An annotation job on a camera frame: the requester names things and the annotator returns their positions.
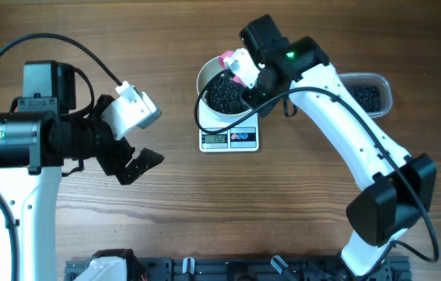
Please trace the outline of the clear plastic food container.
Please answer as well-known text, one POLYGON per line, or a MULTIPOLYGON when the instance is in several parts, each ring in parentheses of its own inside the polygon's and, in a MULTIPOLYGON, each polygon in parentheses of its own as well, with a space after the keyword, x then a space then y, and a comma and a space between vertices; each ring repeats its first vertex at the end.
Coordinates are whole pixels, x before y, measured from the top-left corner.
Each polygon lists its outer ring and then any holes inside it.
POLYGON ((342 73, 339 78, 372 119, 382 117, 391 110, 392 91, 384 76, 377 73, 342 73))

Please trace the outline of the left grey rail clamp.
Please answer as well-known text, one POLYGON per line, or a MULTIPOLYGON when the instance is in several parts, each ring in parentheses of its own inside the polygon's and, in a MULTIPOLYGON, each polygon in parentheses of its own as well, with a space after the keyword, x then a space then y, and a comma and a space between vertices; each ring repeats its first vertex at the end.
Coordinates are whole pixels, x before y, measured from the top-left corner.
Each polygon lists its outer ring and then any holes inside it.
POLYGON ((182 272, 185 275, 193 275, 195 273, 195 259, 186 257, 183 259, 182 272))

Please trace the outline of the pink plastic measuring scoop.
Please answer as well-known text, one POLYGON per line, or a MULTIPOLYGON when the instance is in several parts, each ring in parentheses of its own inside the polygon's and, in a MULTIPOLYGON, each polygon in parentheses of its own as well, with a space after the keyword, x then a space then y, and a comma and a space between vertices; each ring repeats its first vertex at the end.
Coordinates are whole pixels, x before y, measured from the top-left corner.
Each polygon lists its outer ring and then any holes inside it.
MULTIPOLYGON (((227 59, 228 60, 228 62, 230 62, 231 60, 232 60, 232 56, 233 56, 233 54, 234 54, 234 51, 233 50, 229 50, 229 51, 226 51, 226 52, 224 52, 224 53, 222 53, 220 56, 219 56, 219 64, 220 64, 220 66, 222 67, 222 69, 223 70, 226 70, 226 69, 229 69, 229 67, 227 66, 227 64, 224 62, 224 60, 225 59, 227 59)), ((235 83, 238 83, 238 84, 240 84, 240 85, 242 85, 243 87, 246 87, 247 85, 237 76, 237 75, 235 75, 234 77, 233 77, 233 81, 235 82, 235 83)))

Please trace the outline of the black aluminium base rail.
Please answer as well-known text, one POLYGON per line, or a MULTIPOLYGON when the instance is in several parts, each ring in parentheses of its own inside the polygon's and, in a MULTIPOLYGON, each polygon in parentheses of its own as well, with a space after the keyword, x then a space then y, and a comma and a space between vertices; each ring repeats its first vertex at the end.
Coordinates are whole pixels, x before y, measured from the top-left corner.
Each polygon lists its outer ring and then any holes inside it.
MULTIPOLYGON (((183 270, 183 261, 171 258, 138 258, 142 280, 285 280, 268 259, 197 259, 194 272, 183 270)), ((298 280, 352 280, 337 256, 285 258, 298 280)), ((371 281, 410 281, 411 264, 406 256, 386 258, 368 277, 371 281)))

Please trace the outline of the white ceramic bowl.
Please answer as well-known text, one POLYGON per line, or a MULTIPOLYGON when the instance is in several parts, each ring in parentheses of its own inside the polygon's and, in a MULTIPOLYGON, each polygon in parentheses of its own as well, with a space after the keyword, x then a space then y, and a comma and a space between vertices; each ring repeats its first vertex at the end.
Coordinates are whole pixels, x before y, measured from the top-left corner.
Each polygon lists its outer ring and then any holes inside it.
MULTIPOLYGON (((207 82, 209 82, 216 74, 220 73, 223 70, 223 67, 219 61, 220 57, 216 56, 210 61, 208 61, 200 70, 197 76, 197 93, 200 94, 203 88, 206 86, 207 82)), ((199 103, 200 115, 204 113, 206 116, 211 119, 216 119, 218 121, 233 123, 238 119, 246 116, 251 112, 251 109, 247 109, 244 112, 237 114, 225 114, 221 112, 217 112, 214 109, 210 108, 207 103, 207 92, 204 92, 203 97, 199 103)))

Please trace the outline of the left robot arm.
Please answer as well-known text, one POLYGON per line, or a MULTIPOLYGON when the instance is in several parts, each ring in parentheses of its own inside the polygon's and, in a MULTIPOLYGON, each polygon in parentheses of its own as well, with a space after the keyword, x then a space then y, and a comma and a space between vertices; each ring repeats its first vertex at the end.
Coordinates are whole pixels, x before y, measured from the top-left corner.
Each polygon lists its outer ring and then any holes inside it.
POLYGON ((0 113, 0 224, 9 211, 6 227, 17 239, 13 261, 21 280, 57 277, 55 209, 65 160, 76 161, 82 171, 84 161, 95 158, 122 185, 163 160, 126 140, 133 128, 146 128, 160 117, 151 98, 123 82, 116 96, 92 97, 78 109, 75 79, 80 74, 63 62, 28 62, 22 95, 0 113))

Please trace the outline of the grey rail clamp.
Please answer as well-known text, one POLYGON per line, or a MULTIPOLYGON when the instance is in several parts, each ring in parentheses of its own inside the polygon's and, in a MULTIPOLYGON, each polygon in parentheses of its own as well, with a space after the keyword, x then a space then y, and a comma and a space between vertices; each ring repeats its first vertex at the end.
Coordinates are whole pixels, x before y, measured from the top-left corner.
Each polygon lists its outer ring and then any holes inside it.
POLYGON ((279 255, 273 256, 270 264, 280 275, 288 268, 288 264, 279 255))
POLYGON ((195 273, 195 259, 186 257, 183 259, 182 272, 185 275, 193 275, 195 273))

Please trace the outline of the white digital kitchen scale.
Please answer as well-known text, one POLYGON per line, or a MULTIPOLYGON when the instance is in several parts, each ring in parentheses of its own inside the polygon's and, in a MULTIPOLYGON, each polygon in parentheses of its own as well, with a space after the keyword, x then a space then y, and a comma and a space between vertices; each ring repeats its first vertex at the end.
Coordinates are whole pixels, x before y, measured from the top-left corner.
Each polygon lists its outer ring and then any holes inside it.
MULTIPOLYGON (((251 110, 234 115, 213 111, 203 101, 198 107, 198 120, 206 130, 220 130, 246 116, 251 110)), ((255 152, 259 149, 258 116, 252 115, 235 127, 218 134, 199 130, 199 148, 204 153, 255 152)))

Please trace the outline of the right grey rail clamp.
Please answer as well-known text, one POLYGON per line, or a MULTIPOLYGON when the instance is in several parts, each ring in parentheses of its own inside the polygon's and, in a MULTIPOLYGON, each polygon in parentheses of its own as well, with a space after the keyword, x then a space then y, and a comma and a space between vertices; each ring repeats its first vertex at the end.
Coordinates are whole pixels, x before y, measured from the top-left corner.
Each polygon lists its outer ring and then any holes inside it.
POLYGON ((280 275, 288 268, 288 264, 279 255, 273 256, 270 264, 280 275))

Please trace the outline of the black beans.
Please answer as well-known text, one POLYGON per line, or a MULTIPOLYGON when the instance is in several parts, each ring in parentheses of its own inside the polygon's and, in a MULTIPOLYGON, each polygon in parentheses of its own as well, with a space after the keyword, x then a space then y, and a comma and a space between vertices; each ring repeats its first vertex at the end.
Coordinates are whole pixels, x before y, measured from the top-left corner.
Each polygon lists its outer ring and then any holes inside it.
POLYGON ((206 101, 216 112, 227 115, 239 114, 248 110, 241 98, 245 91, 246 87, 234 82, 230 74, 224 73, 214 79, 206 90, 206 101))

